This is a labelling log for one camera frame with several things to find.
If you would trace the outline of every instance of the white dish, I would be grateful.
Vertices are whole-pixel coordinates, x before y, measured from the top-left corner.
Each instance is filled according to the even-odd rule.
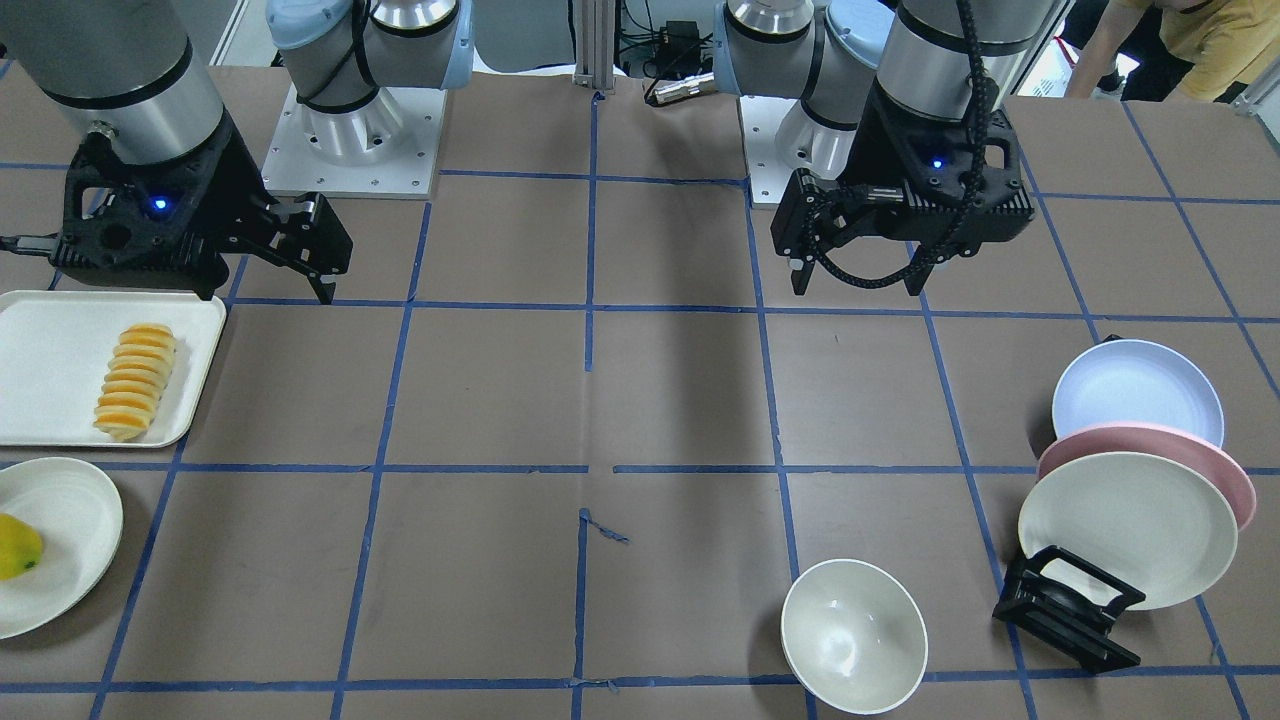
[[[163,447],[196,416],[227,307],[170,292],[0,295],[0,446]],[[164,323],[178,338],[169,387],[147,432],[115,442],[93,407],[116,340],[134,323]]]
[[[1146,340],[1082,352],[1053,389],[1057,437],[1101,423],[1169,425],[1222,447],[1226,421],[1212,383],[1181,354]]]
[[[67,612],[102,579],[124,511],[102,470],[41,457],[0,470],[0,512],[36,528],[45,543],[40,565],[0,582],[0,638],[12,638]]]
[[[1027,557],[1056,544],[1169,607],[1207,591],[1235,557],[1235,514],[1203,475],[1142,452],[1102,452],[1057,468],[1032,488],[1018,518]],[[1065,562],[1044,568],[1094,605],[1115,591]]]
[[[924,678],[929,635],[915,600],[861,560],[805,570],[782,603],[782,650],[818,700],[856,715],[888,712]]]

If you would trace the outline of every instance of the black cable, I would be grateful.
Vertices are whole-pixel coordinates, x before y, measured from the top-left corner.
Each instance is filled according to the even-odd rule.
[[[956,233],[960,232],[960,228],[969,222],[969,218],[973,217],[977,208],[982,205],[978,199],[978,192],[982,190],[983,170],[987,167],[987,126],[991,122],[991,117],[987,110],[987,72],[982,64],[982,46],[978,42],[978,28],[973,19],[973,6],[970,5],[970,0],[956,0],[956,10],[960,14],[960,28],[965,40],[965,54],[969,56],[969,85],[973,87],[973,104],[977,108],[977,111],[973,113],[973,117],[970,118],[969,126],[969,140],[973,146],[973,159],[969,164],[969,172],[966,176],[961,176],[964,195],[960,199],[960,206],[951,217],[951,223],[947,224],[947,229],[943,231],[942,237],[928,245],[922,243],[916,247],[910,263],[888,275],[876,279],[860,278],[845,272],[818,247],[818,238],[813,232],[813,223],[818,213],[812,213],[805,223],[805,227],[803,228],[803,232],[809,238],[808,252],[819,265],[823,266],[823,269],[845,284],[851,284],[864,290],[879,290],[902,282],[906,278],[920,273],[929,265],[946,261],[950,258],[950,255],[947,255],[950,249],[946,246],[952,238],[955,238]]]
[[[657,35],[658,31],[653,29],[653,15],[649,15],[649,26],[646,27],[640,24],[640,20],[637,20],[636,17],[631,14],[631,8],[627,8],[626,3],[622,3],[622,12],[627,14],[627,18],[631,20],[631,24],[636,26],[640,29],[649,31],[649,35]]]
[[[329,86],[333,85],[333,81],[338,77],[338,73],[342,72],[342,68],[347,64],[347,60],[351,60],[351,58],[353,55],[356,55],[357,53],[361,56],[357,60],[357,63],[364,63],[364,54],[365,54],[365,27],[369,24],[369,18],[372,17],[372,14],[374,14],[374,5],[366,0],[366,3],[365,3],[365,12],[360,14],[358,20],[356,18],[356,6],[357,5],[352,5],[352,10],[351,10],[352,12],[352,17],[351,17],[351,46],[347,47],[347,51],[342,54],[342,58],[339,58],[338,61],[334,64],[333,69],[329,70],[329,74],[326,74],[325,78],[324,78],[324,81],[320,82],[320,87],[317,90],[315,90],[314,92],[311,92],[310,95],[306,95],[306,96],[303,96],[301,92],[298,94],[298,104],[306,105],[306,104],[311,102],[312,100],[315,100],[316,97],[319,97],[325,90],[329,90]],[[365,74],[365,70],[362,69],[361,70],[361,76],[364,76],[364,74]]]
[[[653,27],[653,10],[649,8],[649,0],[644,0],[644,14],[649,18],[649,32],[658,32]]]
[[[577,31],[573,28],[573,0],[568,0],[568,42],[573,46],[573,61],[577,63]]]

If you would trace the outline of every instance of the white plate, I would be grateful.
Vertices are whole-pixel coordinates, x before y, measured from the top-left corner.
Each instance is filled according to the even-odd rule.
[[[0,638],[33,630],[81,601],[102,579],[124,529],[120,493],[83,460],[41,457],[0,470],[0,512],[36,528],[45,555],[0,582]]]
[[[1222,447],[1226,421],[1212,383],[1179,352],[1146,340],[1112,340],[1082,352],[1053,389],[1053,430],[1155,423]]]
[[[219,299],[173,292],[0,295],[0,446],[163,447],[191,428],[227,319]],[[93,407],[119,334],[164,323],[178,355],[160,409],[142,436],[115,442]]]
[[[1018,539],[1032,557],[1056,544],[1147,594],[1133,610],[1169,607],[1207,591],[1235,557],[1235,514],[1203,475],[1142,452],[1073,460],[1032,488]],[[1066,562],[1044,568],[1094,605],[1116,592]]]

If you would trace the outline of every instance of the person's arm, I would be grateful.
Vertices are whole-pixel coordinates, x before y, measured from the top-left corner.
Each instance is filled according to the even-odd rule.
[[[1071,79],[1066,83],[1068,97],[1088,97],[1093,92],[1098,79],[1111,72],[1120,44],[1138,27],[1143,13],[1143,8],[1132,8],[1114,0],[1107,4],[1098,28],[1084,45],[1080,60],[1071,70]]]

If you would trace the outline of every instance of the blue tape line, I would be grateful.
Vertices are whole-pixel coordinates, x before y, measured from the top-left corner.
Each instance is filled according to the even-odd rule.
[[[593,109],[598,101],[593,97]],[[593,127],[595,127],[595,117],[593,113]],[[728,187],[742,187],[746,184],[745,179],[739,178],[650,178],[641,176],[602,176],[595,172],[595,163],[591,163],[591,172],[582,173],[534,173],[524,170],[462,170],[462,169],[442,169],[442,176],[453,177],[467,177],[467,178],[521,178],[521,179],[567,179],[567,181],[596,181],[596,182],[630,182],[630,183],[646,183],[646,184],[723,184]]]
[[[1236,675],[1280,675],[1280,665],[1231,665]]]
[[[449,678],[348,680],[347,692],[388,691],[556,691],[568,688],[567,678]]]
[[[1143,135],[1142,127],[1138,124],[1138,118],[1133,115],[1133,110],[1129,109],[1129,105],[1123,106],[1125,115],[1129,117],[1129,124],[1133,126],[1133,131],[1138,135],[1138,141],[1142,142],[1142,149],[1147,151],[1147,158],[1151,159],[1151,164],[1156,168],[1156,173],[1160,176],[1160,182],[1164,183],[1165,190],[1174,201],[1174,208],[1178,209],[1178,215],[1183,219],[1187,232],[1190,233],[1192,242],[1196,245],[1196,251],[1199,252],[1201,260],[1204,261],[1204,268],[1208,270],[1210,277],[1213,278],[1213,284],[1217,287],[1219,293],[1222,296],[1222,301],[1226,302],[1226,307],[1231,313],[1231,318],[1235,320],[1236,327],[1240,328],[1240,334],[1244,336],[1244,342],[1249,346],[1249,352],[1253,354],[1253,359],[1262,370],[1262,375],[1266,378],[1267,384],[1271,386],[1271,393],[1280,398],[1280,384],[1276,384],[1276,379],[1271,374],[1271,369],[1267,366],[1266,360],[1262,357],[1262,352],[1258,351],[1257,343],[1253,342],[1253,336],[1249,333],[1249,328],[1240,319],[1240,313],[1236,310],[1235,302],[1231,301],[1230,293],[1226,292],[1226,286],[1222,283],[1221,275],[1219,275],[1217,269],[1213,266],[1213,261],[1210,260],[1208,252],[1204,250],[1204,243],[1201,242],[1199,233],[1196,232],[1196,227],[1187,215],[1187,208],[1183,206],[1181,199],[1178,197],[1176,192],[1174,192],[1174,186],[1169,182],[1169,176],[1165,174],[1165,169],[1160,165],[1160,160],[1156,159],[1156,154],[1152,151],[1151,143],[1147,142],[1147,136]]]
[[[769,352],[769,323],[764,313],[764,281],[760,275],[760,258],[755,250],[755,225],[751,223],[751,188],[742,187],[742,213],[746,217],[746,249],[751,259],[751,290],[755,293],[755,322],[760,329],[760,359],[764,363],[764,395],[769,405],[769,434],[773,441],[774,471],[778,474],[778,497],[782,502],[782,532],[787,539],[787,566],[791,579],[800,577],[800,557],[796,551],[795,516],[791,510],[791,482],[783,469],[782,429],[778,423],[778,398],[773,386],[773,357]]]
[[[111,683],[113,693],[314,693],[333,691],[333,680],[178,680]]]
[[[60,163],[5,163],[0,161],[0,170],[67,170],[70,165]]]
[[[599,191],[599,178],[596,177],[596,170],[599,168],[599,133],[600,133],[600,102],[604,101],[604,94],[596,91],[591,95],[591,137],[590,137],[590,158],[591,158],[591,173],[590,182],[588,184],[588,201],[586,201],[586,318],[582,331],[582,370],[586,373],[591,372],[595,365],[595,218],[596,218],[596,199]]]
[[[248,268],[248,255],[242,255],[239,265],[236,266],[236,279],[232,281],[232,287],[230,287],[230,290],[227,291],[227,295],[229,295],[233,299],[237,299],[237,302],[241,302],[241,300],[238,300],[238,296],[239,296],[239,283],[244,281],[244,269],[246,268]]]
[[[1208,612],[1208,606],[1204,605],[1203,596],[1196,596],[1196,607],[1199,610],[1201,620],[1204,621],[1204,630],[1208,633],[1208,639],[1213,643],[1213,652],[1217,655],[1217,661],[1222,666],[1222,674],[1226,676],[1226,687],[1230,688],[1231,698],[1235,700],[1235,710],[1240,714],[1240,720],[1249,720],[1249,708],[1244,705],[1244,694],[1240,693],[1240,684],[1235,682],[1235,671],[1231,667],[1231,662],[1226,659],[1222,638],[1217,634],[1217,626],[1213,625],[1213,618]]]
[[[660,474],[733,474],[783,471],[795,475],[831,473],[836,475],[956,475],[965,471],[963,465],[614,465],[617,475]],[[970,465],[968,470],[980,475],[1034,475],[1033,465]]]
[[[973,464],[969,459],[969,450],[964,442],[964,428],[960,425],[960,413],[956,407],[955,393],[951,391],[951,380],[947,377],[946,360],[942,356],[942,343],[938,341],[938,331],[933,323],[933,313],[929,309],[928,293],[920,292],[920,310],[924,314],[924,327],[929,333],[929,345],[933,348],[933,360],[938,369],[938,380],[942,383],[942,396],[947,404],[947,415],[951,419],[951,432],[955,434],[956,450],[960,454],[960,465],[964,468],[965,484],[969,488],[969,500],[973,502],[973,511],[978,519],[978,530],[982,534],[982,544],[987,551],[987,562],[991,565],[991,575],[1000,593],[1004,578],[1000,573],[1000,559],[996,555],[996,543],[991,537],[991,527],[987,523],[987,511],[982,503],[982,493],[978,492],[978,480],[974,477]],[[1023,691],[1023,702],[1027,706],[1028,720],[1037,720],[1036,697],[1032,694],[1032,684],[1027,676],[1027,664],[1023,659],[1023,648],[1018,630],[1012,624],[1006,623],[1009,633],[1009,646],[1014,656],[1014,666],[1018,669],[1018,683]]]
[[[97,688],[99,683],[0,683],[0,694],[88,694]]]
[[[742,685],[799,685],[795,675],[690,675],[668,678],[664,675],[627,675],[614,678],[620,688],[713,688]]]
[[[586,507],[577,518],[577,570],[573,588],[573,676],[582,676],[584,647],[586,644],[586,527],[590,518]]]
[[[595,305],[594,307],[607,313],[723,313],[731,315],[755,313],[755,307],[736,305]]]
[[[614,465],[613,473],[617,475],[643,475],[643,474],[751,474],[751,473],[777,473],[777,465]]]
[[[1023,161],[1025,164],[1027,150],[1023,149]],[[1169,202],[1167,197],[1155,195],[1094,195],[1092,192],[1041,192],[1032,183],[1032,196],[1034,197],[1060,197],[1064,200],[1112,200],[1117,202]]]
[[[1230,197],[1179,197],[1179,202],[1192,202],[1194,205],[1280,205],[1280,200],[1270,197],[1249,197],[1233,200]]]
[[[370,465],[308,465],[305,462],[180,462],[183,473],[364,473]]]
[[[417,283],[422,282],[422,256],[426,254],[426,232],[431,227],[431,204],[422,205],[422,220],[419,223],[417,250],[413,251],[413,269],[410,272],[406,302],[417,300]]]
[[[1066,259],[1066,247],[1062,245],[1061,236],[1057,234],[1057,225],[1053,223],[1053,215],[1050,214],[1048,204],[1044,202],[1044,197],[1039,193],[1039,183],[1036,182],[1036,173],[1032,172],[1030,158],[1027,156],[1025,147],[1023,149],[1023,169],[1027,172],[1027,181],[1032,186],[1032,192],[1036,193],[1041,214],[1044,215],[1044,225],[1048,227],[1048,236],[1053,238],[1053,247],[1057,249],[1057,258],[1062,261],[1062,269],[1066,270],[1066,281],[1071,284],[1071,292],[1075,293],[1075,302],[1079,304],[1084,322],[1089,327],[1089,337],[1093,338],[1094,345],[1102,342],[1102,336],[1098,334],[1098,328],[1093,323],[1093,315],[1089,313],[1089,306],[1084,302],[1084,292],[1080,291],[1080,283],[1075,279],[1075,272],[1071,270],[1071,261]]]
[[[284,306],[316,306],[320,307],[321,302],[315,297],[237,297],[237,305],[284,305]],[[342,297],[333,299],[334,307],[403,307],[404,302],[399,300],[344,300]]]
[[[1280,665],[1233,665],[1233,675],[1276,676]],[[1224,676],[1221,665],[1166,665],[1138,666],[1114,670],[1107,678],[1194,678]],[[1028,670],[1032,680],[1075,680],[1094,678],[1079,667],[1059,667]],[[987,683],[1018,680],[1016,670],[945,670],[925,673],[922,683]],[[750,685],[796,685],[795,675],[630,675],[622,678],[584,680],[580,678],[424,678],[424,679],[369,679],[348,680],[347,692],[403,692],[403,691],[529,691],[529,689],[570,689],[581,687],[614,688],[671,688],[671,687],[750,687]],[[288,692],[329,692],[338,687],[337,680],[173,680],[173,682],[113,682],[108,689],[111,693],[172,693],[172,692],[229,692],[229,693],[288,693]],[[100,683],[0,683],[0,694],[90,694],[100,688]]]
[[[585,475],[588,465],[403,465],[388,462],[383,466],[387,473],[422,473],[422,474],[568,474]]]
[[[422,225],[417,237],[417,250],[415,258],[422,258],[426,252],[430,213],[422,210]],[[417,292],[422,264],[415,263],[410,275],[410,295]],[[374,459],[374,477],[369,488],[369,515],[365,519],[365,533],[360,543],[360,560],[356,564],[356,582],[351,592],[351,610],[347,615],[347,632],[342,641],[342,656],[338,662],[338,685],[333,693],[333,706],[329,712],[330,720],[340,720],[342,706],[346,697],[347,679],[351,675],[351,656],[356,646],[356,630],[360,626],[360,609],[365,597],[365,578],[369,574],[369,556],[374,546],[374,530],[378,527],[378,503],[381,497],[383,473],[387,471],[387,447],[390,442],[392,427],[396,421],[396,401],[399,396],[401,372],[404,368],[404,351],[408,346],[410,328],[413,322],[413,306],[404,302],[401,316],[399,336],[396,341],[396,359],[392,363],[392,377],[387,388],[387,410],[383,415],[383,432],[378,438],[378,454]]]
[[[579,510],[577,515],[579,515],[579,518],[581,518],[582,520],[585,520],[588,525],[591,525],[593,528],[595,528],[596,530],[599,530],[599,533],[602,536],[609,538],[611,541],[621,542],[622,544],[631,544],[631,538],[628,538],[627,536],[625,536],[625,534],[622,534],[622,533],[620,533],[617,530],[611,530],[609,528],[605,528],[604,525],[602,525],[602,524],[596,523],[595,520],[593,520],[591,519],[591,512],[586,507]]]
[[[746,187],[745,179],[731,178],[645,178],[637,176],[596,176],[600,182],[631,182],[645,184],[721,184],[726,187]]]
[[[319,306],[315,299],[303,297],[236,297],[227,300],[236,305],[307,305]],[[335,299],[334,306],[344,307],[403,307],[404,302],[398,300],[343,300]],[[712,313],[712,314],[751,314],[758,313],[755,307],[737,305],[590,305],[580,302],[490,302],[490,301],[449,301],[449,300],[415,300],[410,305],[415,310],[535,310],[535,311],[564,311],[582,313],[593,310],[595,313]],[[1249,323],[1249,324],[1280,324],[1280,318],[1265,316],[1212,316],[1212,315],[1130,315],[1130,314],[1101,314],[1084,315],[1080,313],[1019,313],[1006,310],[933,310],[934,318],[973,318],[973,319],[1020,319],[1020,320],[1115,320],[1120,323]],[[920,310],[888,309],[888,307],[764,307],[765,315],[854,315],[854,316],[902,316],[920,318]]]
[[[102,705],[106,702],[106,693],[115,676],[115,666],[120,661],[120,651],[124,650],[124,637],[129,632],[129,623],[133,621],[133,611],[138,605],[138,596],[142,594],[142,580],[147,575],[151,565],[151,553],[155,552],[156,538],[160,534],[160,524],[164,521],[164,511],[169,507],[169,497],[173,495],[174,480],[178,477],[178,465],[182,462],[182,454],[187,448],[187,437],[178,439],[173,451],[173,460],[169,462],[169,471],[165,474],[164,486],[160,489],[160,498],[156,501],[155,514],[151,516],[151,527],[147,529],[147,539],[142,543],[142,555],[138,557],[138,568],[133,573],[133,583],[129,585],[129,594],[124,601],[124,610],[120,612],[120,621],[115,628],[115,638],[111,641],[111,651],[106,656],[106,666],[102,669],[102,679],[97,692],[93,694],[93,706],[90,708],[88,720],[100,720]]]
[[[1129,118],[1129,124],[1133,126],[1134,133],[1138,136],[1138,141],[1142,143],[1142,149],[1147,152],[1147,158],[1151,160],[1152,167],[1160,176],[1160,182],[1165,186],[1165,191],[1169,192],[1169,197],[1174,201],[1174,208],[1178,209],[1178,215],[1183,219],[1183,224],[1187,227],[1187,232],[1190,233],[1192,242],[1196,245],[1196,251],[1199,252],[1201,260],[1204,261],[1204,268],[1208,270],[1210,277],[1213,278],[1213,284],[1217,287],[1219,293],[1222,296],[1222,301],[1226,302],[1228,310],[1230,310],[1231,316],[1236,319],[1236,324],[1240,328],[1240,334],[1244,336],[1244,342],[1248,343],[1249,351],[1253,354],[1253,359],[1258,363],[1262,369],[1262,374],[1267,379],[1267,384],[1271,386],[1271,392],[1280,397],[1280,387],[1276,387],[1275,378],[1271,375],[1271,370],[1267,368],[1266,361],[1262,359],[1262,354],[1258,352],[1257,345],[1253,342],[1253,336],[1249,334],[1249,329],[1243,322],[1239,322],[1240,313],[1236,310],[1235,304],[1231,301],[1230,293],[1226,292],[1226,286],[1222,283],[1222,278],[1217,274],[1217,269],[1213,266],[1212,260],[1208,258],[1208,252],[1204,250],[1204,243],[1201,242],[1199,233],[1196,232],[1194,225],[1192,225],[1190,218],[1187,215],[1187,209],[1183,206],[1174,191],[1172,183],[1169,181],[1169,176],[1165,173],[1165,168],[1161,167],[1160,160],[1156,159],[1155,151],[1151,149],[1151,143],[1147,141],[1147,136],[1142,132],[1142,126],[1138,123],[1138,118],[1134,117],[1133,110],[1126,102],[1121,102],[1124,108],[1125,117]],[[1226,651],[1222,648],[1221,639],[1217,635],[1217,629],[1213,625],[1213,618],[1210,615],[1208,607],[1204,605],[1202,597],[1196,598],[1196,605],[1199,609],[1201,619],[1204,623],[1204,630],[1208,633],[1210,639],[1213,642],[1213,648],[1217,652],[1219,661],[1222,664],[1222,669],[1226,674],[1226,684],[1231,689],[1231,697],[1235,700],[1235,707],[1240,714],[1242,720],[1249,720],[1249,710],[1244,705],[1244,696],[1240,694],[1240,688],[1235,682],[1235,676],[1231,674],[1231,665],[1228,662]]]
[[[526,173],[521,170],[453,170],[442,169],[442,176],[457,176],[467,178],[525,178],[525,179],[591,179],[591,176],[582,173]]]

